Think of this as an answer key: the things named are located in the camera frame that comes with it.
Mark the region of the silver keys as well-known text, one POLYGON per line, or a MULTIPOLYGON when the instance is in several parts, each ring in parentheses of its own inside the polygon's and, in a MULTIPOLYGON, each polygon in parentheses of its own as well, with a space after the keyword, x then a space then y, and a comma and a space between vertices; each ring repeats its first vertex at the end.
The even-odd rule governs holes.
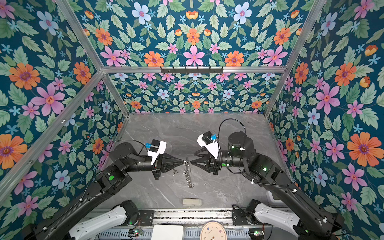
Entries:
POLYGON ((187 181, 187 186, 188 188, 193 189, 194 185, 192 183, 192 171, 191 171, 190 161, 188 158, 186 158, 186 160, 184 161, 184 166, 185 166, 184 175, 187 181))

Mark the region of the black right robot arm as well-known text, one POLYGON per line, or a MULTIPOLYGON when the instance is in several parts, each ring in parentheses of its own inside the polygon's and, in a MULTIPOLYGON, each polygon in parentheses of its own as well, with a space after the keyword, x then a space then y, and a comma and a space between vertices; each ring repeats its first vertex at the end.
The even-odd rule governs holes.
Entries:
POLYGON ((284 212, 256 201, 251 214, 261 223, 278 227, 300 240, 336 240, 335 232, 344 226, 340 214, 333 214, 317 205, 299 189, 268 156, 254 148, 254 142, 243 131, 230 134, 228 150, 222 150, 219 138, 211 132, 198 136, 201 149, 192 165, 217 175, 219 168, 242 168, 240 174, 252 184, 274 193, 291 210, 284 212))

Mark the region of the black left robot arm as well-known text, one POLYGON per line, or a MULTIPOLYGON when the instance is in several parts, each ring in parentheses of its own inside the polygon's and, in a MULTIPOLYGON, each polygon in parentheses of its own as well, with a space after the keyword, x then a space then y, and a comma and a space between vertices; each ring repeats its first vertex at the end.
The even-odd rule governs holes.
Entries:
POLYGON ((22 231, 24 240, 74 240, 75 225, 104 201, 128 185, 130 172, 152 172, 155 179, 185 162, 160 150, 154 140, 147 155, 141 156, 129 142, 118 144, 109 154, 112 164, 88 183, 85 191, 39 224, 29 224, 22 231))

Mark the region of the small white block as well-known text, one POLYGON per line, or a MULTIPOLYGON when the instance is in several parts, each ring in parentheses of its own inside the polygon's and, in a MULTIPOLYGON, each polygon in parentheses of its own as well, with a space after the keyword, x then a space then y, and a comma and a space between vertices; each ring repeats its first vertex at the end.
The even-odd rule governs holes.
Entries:
POLYGON ((202 206, 203 202, 201 199, 193 199, 193 198, 184 198, 183 206, 185 207, 197 207, 202 206))

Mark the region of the white box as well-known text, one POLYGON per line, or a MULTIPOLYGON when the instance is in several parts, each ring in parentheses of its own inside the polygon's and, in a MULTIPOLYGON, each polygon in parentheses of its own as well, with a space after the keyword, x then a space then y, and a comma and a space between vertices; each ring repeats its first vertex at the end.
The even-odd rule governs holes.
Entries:
POLYGON ((155 225, 151 240, 183 240, 185 227, 180 225, 155 225))

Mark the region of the round analog clock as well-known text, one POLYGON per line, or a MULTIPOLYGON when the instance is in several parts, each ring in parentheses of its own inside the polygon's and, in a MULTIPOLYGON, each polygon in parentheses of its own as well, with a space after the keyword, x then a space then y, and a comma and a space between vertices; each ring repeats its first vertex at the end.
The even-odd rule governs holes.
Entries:
POLYGON ((201 230, 200 240, 227 240, 225 228, 218 222, 208 222, 201 230))

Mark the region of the white tablet device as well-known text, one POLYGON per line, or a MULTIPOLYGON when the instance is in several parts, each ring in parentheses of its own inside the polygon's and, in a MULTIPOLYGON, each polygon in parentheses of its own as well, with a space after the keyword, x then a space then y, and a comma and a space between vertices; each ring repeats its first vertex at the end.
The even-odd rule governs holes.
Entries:
POLYGON ((285 207, 286 204, 275 194, 271 191, 267 191, 267 200, 268 205, 271 207, 285 207))

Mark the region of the aluminium front rail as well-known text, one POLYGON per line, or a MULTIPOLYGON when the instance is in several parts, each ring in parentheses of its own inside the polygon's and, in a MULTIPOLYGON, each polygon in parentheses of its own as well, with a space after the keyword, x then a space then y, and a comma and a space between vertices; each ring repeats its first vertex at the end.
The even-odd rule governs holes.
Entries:
POLYGON ((179 224, 197 226, 209 221, 216 221, 225 226, 234 226, 232 208, 218 209, 154 209, 154 219, 151 226, 156 224, 179 224))

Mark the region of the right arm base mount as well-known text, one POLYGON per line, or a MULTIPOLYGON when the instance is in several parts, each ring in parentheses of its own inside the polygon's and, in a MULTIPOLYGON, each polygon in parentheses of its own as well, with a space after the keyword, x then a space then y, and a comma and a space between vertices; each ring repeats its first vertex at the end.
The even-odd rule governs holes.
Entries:
POLYGON ((300 221, 296 214, 272 208, 258 200, 251 200, 245 209, 232 204, 232 221, 234 226, 268 224, 295 237, 299 236, 294 230, 294 226, 297 226, 300 221))

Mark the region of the black hook rail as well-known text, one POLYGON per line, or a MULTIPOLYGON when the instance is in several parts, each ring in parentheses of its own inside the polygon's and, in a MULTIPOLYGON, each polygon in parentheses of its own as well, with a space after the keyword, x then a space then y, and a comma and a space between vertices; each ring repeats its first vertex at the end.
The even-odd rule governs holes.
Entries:
POLYGON ((160 67, 162 74, 221 74, 223 67, 160 67))

